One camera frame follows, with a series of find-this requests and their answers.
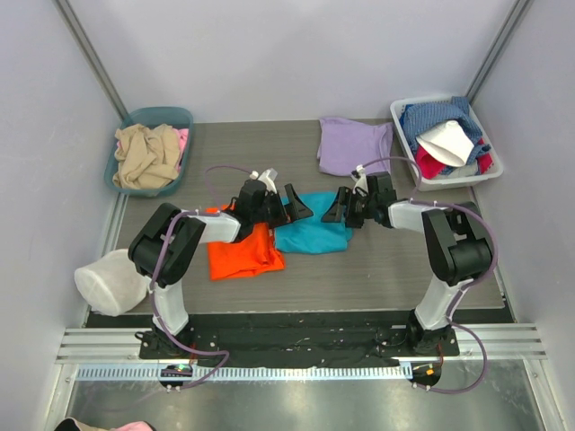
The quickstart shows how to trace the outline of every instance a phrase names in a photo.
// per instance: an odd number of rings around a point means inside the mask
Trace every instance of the gray wood surface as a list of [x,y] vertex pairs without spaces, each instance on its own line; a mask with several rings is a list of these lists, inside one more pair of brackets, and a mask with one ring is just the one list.
[[[186,209],[212,207],[203,171],[214,164],[236,164],[263,171],[275,168],[279,189],[293,183],[298,194],[353,185],[351,179],[318,171],[318,121],[198,124],[182,185],[168,198],[130,198],[119,234],[118,248],[126,248],[161,202]],[[393,154],[400,154],[394,142]],[[413,180],[405,163],[392,166],[398,197],[407,198]],[[209,178],[227,203],[236,195],[245,174],[217,170]],[[461,202],[468,189],[420,193],[420,198]],[[183,279],[188,312],[280,312],[331,310],[408,310],[423,297],[430,278],[423,236],[385,229],[367,222],[354,231],[345,252],[319,256],[286,254],[286,269],[258,277],[213,282],[208,276],[208,254],[200,245]],[[465,308],[502,307],[494,278],[464,299]],[[132,312],[151,312],[144,301]]]

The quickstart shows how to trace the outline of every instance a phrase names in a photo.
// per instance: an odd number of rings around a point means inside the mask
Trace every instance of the white wall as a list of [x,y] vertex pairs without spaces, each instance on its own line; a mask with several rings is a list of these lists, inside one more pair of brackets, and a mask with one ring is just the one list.
[[0,39],[0,427],[30,431],[84,317],[73,271],[98,254],[119,120],[52,2],[4,2]]
[[534,321],[575,427],[575,3],[537,0],[474,108],[505,171],[477,188],[511,304]]
[[134,110],[198,122],[390,118],[465,92],[513,0],[73,0]]

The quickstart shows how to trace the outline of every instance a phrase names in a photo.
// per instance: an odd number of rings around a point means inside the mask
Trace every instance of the white laundry basket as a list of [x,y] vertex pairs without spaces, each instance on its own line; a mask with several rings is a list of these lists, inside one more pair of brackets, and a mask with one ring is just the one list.
[[[410,146],[407,144],[407,139],[405,139],[405,134],[403,133],[402,126],[399,123],[399,118],[402,116],[403,112],[405,111],[405,106],[407,105],[414,105],[416,103],[425,103],[427,101],[451,101],[451,96],[433,96],[433,97],[419,97],[413,99],[403,99],[400,101],[394,101],[391,105],[391,112],[392,117],[394,119],[395,124],[395,131],[399,140],[402,144],[403,152],[407,157],[415,162],[415,157],[411,153]],[[464,177],[464,178],[444,178],[444,179],[436,179],[436,180],[428,180],[427,178],[421,179],[420,190],[421,191],[429,191],[429,190],[438,190],[438,189],[455,189],[458,187],[470,187],[474,186],[475,184],[479,184],[482,181],[490,180],[492,178],[497,178],[503,173],[503,166],[501,165],[500,158],[495,153],[495,148],[493,148],[493,144],[491,140],[485,133],[485,129],[483,128],[482,124],[477,119],[475,112],[473,112],[473,108],[469,108],[469,116],[477,123],[477,126],[483,132],[483,141],[485,144],[491,145],[490,155],[493,159],[493,165],[491,168],[483,173],[482,175],[474,175],[473,177]],[[410,164],[411,175],[413,179],[417,179],[417,170],[414,166]]]
[[74,272],[75,285],[94,311],[119,316],[146,297],[149,278],[136,272],[128,250],[114,250]]

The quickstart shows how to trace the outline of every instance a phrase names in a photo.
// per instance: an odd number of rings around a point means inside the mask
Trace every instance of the teal laundry basket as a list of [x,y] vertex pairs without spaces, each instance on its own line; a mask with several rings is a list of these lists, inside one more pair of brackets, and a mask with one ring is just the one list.
[[106,171],[104,172],[104,181],[114,191],[123,193],[130,196],[140,196],[142,198],[156,198],[161,196],[169,196],[175,192],[180,186],[183,173],[188,164],[188,155],[191,149],[191,130],[194,125],[194,118],[191,113],[184,108],[176,108],[171,106],[158,106],[152,108],[142,108],[141,110],[135,110],[130,113],[122,124],[119,126],[120,129],[133,126],[135,124],[143,124],[148,128],[155,128],[161,124],[167,124],[173,128],[187,128],[190,132],[188,133],[188,142],[186,143],[186,148],[181,155],[180,164],[180,175],[170,184],[160,189],[123,189],[122,187],[117,187],[112,178],[114,174],[118,172],[118,161],[114,157],[116,153],[116,148],[118,147],[118,140],[114,138],[111,145],[111,154],[108,159],[108,164],[106,165]]

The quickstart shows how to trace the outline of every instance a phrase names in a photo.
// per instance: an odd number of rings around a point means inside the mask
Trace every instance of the plastic basket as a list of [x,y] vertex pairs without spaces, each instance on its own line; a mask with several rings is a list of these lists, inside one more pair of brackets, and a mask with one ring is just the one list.
[[135,124],[143,124],[148,128],[155,128],[161,124],[168,124],[173,128],[187,128],[190,132],[188,133],[188,142],[186,143],[186,148],[184,149],[183,155],[181,156],[180,164],[180,175],[170,184],[160,189],[123,189],[117,187],[112,178],[116,172],[118,172],[118,161],[114,157],[116,152],[117,142],[116,138],[113,139],[111,145],[111,154],[108,159],[108,164],[106,165],[106,171],[104,172],[104,181],[114,191],[123,193],[130,196],[140,196],[143,198],[155,198],[160,196],[169,196],[173,194],[174,191],[180,186],[183,173],[188,164],[188,155],[191,149],[191,130],[194,124],[194,118],[191,113],[184,108],[176,108],[170,106],[159,106],[153,108],[142,108],[141,110],[135,110],[130,113],[122,124],[119,126],[120,129],[133,126]]
[[[392,117],[394,119],[395,131],[396,131],[397,136],[399,137],[399,140],[402,144],[403,152],[405,153],[405,155],[407,157],[412,159],[414,162],[415,162],[415,157],[413,157],[413,154],[411,153],[410,146],[407,144],[407,139],[405,138],[405,134],[403,133],[402,126],[399,123],[399,118],[402,116],[403,112],[405,111],[405,106],[416,104],[416,103],[425,103],[427,101],[451,101],[451,96],[445,96],[444,95],[444,96],[432,96],[432,97],[419,97],[419,98],[413,98],[413,99],[403,99],[400,101],[394,101],[391,105],[391,108],[390,108],[391,112],[392,112]],[[481,175],[474,175],[473,177],[452,178],[452,179],[445,178],[445,179],[437,179],[437,180],[433,180],[433,179],[428,180],[427,178],[422,178],[421,179],[421,185],[420,185],[421,191],[438,190],[438,189],[455,189],[458,187],[471,187],[471,186],[474,186],[475,184],[479,184],[482,181],[490,180],[492,178],[497,178],[503,173],[503,166],[501,164],[500,158],[497,156],[497,153],[495,153],[495,148],[493,147],[491,140],[489,139],[489,137],[485,133],[485,129],[483,128],[479,119],[477,119],[477,116],[475,115],[475,112],[473,112],[473,108],[471,108],[471,107],[469,109],[469,116],[473,119],[473,121],[475,121],[475,123],[477,123],[477,126],[479,126],[479,128],[482,130],[483,141],[485,142],[485,144],[491,145],[490,154],[491,154],[491,158],[493,159],[493,165],[491,166],[491,168],[487,172],[485,172]],[[411,175],[413,176],[413,179],[415,180],[417,178],[417,170],[415,169],[414,166],[410,165],[410,171],[411,171]]]

